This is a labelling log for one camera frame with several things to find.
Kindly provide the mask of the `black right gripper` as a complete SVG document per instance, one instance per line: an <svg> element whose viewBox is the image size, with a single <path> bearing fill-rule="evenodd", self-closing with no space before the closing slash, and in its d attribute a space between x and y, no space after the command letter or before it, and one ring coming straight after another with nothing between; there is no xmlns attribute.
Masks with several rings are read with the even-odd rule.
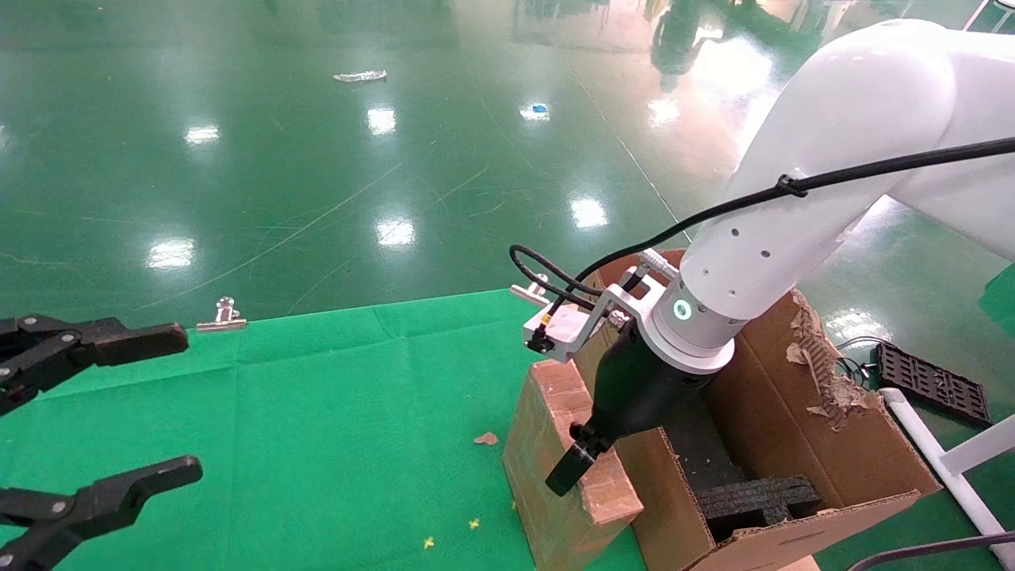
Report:
<svg viewBox="0 0 1015 571"><path fill-rule="evenodd" d="M682 401L715 379L669 365L653 353L634 323L620 329L596 368L588 425L572 425L573 443L548 474L545 484L565 496L599 456L621 438L663 426Z"/></svg>

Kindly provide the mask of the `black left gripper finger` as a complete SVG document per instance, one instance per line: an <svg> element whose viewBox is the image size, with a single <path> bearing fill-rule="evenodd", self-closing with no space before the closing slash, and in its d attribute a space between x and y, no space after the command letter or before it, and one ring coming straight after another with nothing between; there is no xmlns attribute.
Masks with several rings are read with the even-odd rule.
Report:
<svg viewBox="0 0 1015 571"><path fill-rule="evenodd" d="M1 568L52 570L81 543L136 523L153 496L202 476L199 459L182 456L101 478L71 495L4 488L2 524L23 532L2 546Z"/></svg>
<svg viewBox="0 0 1015 571"><path fill-rule="evenodd" d="M178 323L131 329L116 318L62 322L23 316L1 322L1 413L16 411L91 366L120 366L189 348Z"/></svg>

